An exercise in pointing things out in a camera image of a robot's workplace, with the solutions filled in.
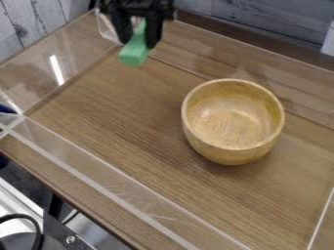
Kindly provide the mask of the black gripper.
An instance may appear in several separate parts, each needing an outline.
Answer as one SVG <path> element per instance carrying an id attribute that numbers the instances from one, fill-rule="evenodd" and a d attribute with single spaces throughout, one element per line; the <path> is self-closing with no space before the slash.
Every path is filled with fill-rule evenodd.
<path id="1" fill-rule="evenodd" d="M 146 20 L 145 42 L 153 49 L 162 39 L 163 22 L 177 16 L 175 0 L 96 0 L 96 7 L 108 14 L 119 40 L 127 44 L 134 35 L 131 17 Z"/>

